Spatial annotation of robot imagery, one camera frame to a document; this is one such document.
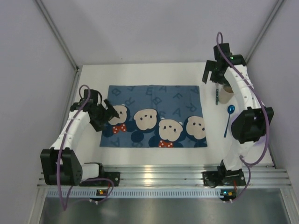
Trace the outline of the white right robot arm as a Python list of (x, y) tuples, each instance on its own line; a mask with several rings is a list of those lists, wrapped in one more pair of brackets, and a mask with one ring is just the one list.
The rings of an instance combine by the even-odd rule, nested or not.
[(231, 124), (234, 140), (221, 164), (226, 170), (239, 170), (254, 143), (268, 136), (274, 111), (255, 95), (243, 56), (233, 55), (228, 43), (214, 46), (214, 60), (206, 62), (202, 82), (208, 80), (230, 86), (236, 98), (239, 115)]

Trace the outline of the beige paper cup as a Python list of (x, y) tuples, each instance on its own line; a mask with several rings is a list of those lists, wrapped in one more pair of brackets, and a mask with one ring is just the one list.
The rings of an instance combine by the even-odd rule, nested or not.
[(229, 85), (223, 85), (219, 93), (219, 102), (221, 104), (227, 104), (234, 96), (234, 92)]

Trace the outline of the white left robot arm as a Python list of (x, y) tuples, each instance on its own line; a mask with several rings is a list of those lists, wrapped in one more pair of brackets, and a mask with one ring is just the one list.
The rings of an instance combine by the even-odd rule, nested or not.
[(78, 152), (78, 144), (87, 126), (96, 132), (118, 113), (99, 91), (85, 89), (79, 102), (73, 103), (69, 117), (57, 140), (40, 154), (43, 176), (47, 185), (78, 186), (93, 178), (102, 178), (104, 169), (98, 162), (88, 162)]

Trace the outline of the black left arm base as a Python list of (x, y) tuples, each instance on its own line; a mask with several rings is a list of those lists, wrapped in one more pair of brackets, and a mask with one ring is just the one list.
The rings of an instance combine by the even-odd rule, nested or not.
[[(120, 172), (105, 172), (101, 179), (109, 179), (113, 182), (114, 186), (119, 186), (120, 183)], [(108, 187), (112, 186), (112, 184), (105, 180), (86, 180), (79, 184), (80, 187)]]

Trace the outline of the green handled fork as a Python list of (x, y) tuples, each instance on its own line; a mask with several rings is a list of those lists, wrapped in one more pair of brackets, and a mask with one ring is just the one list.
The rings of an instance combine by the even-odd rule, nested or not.
[(219, 84), (215, 84), (215, 104), (219, 104)]

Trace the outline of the blue cartoon mouse placemat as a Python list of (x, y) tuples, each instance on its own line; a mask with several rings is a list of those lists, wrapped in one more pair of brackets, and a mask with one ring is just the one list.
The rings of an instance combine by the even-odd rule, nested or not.
[(102, 132), (101, 147), (207, 147), (197, 85), (111, 85), (118, 112)]

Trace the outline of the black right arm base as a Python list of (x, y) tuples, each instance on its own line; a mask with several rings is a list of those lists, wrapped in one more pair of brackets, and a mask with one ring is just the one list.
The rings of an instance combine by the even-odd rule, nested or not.
[(204, 186), (216, 188), (218, 186), (245, 186), (246, 181), (242, 169), (226, 170), (224, 165), (219, 165), (216, 171), (202, 173)]

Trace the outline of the blue metal spoon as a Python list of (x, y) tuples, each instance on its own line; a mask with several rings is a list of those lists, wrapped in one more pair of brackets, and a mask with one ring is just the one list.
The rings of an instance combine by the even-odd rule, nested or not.
[(228, 108), (227, 108), (227, 112), (228, 112), (228, 120), (227, 120), (226, 129), (225, 129), (225, 132), (224, 132), (224, 138), (226, 138), (226, 136), (227, 136), (230, 117), (235, 112), (235, 106), (234, 105), (229, 105)]

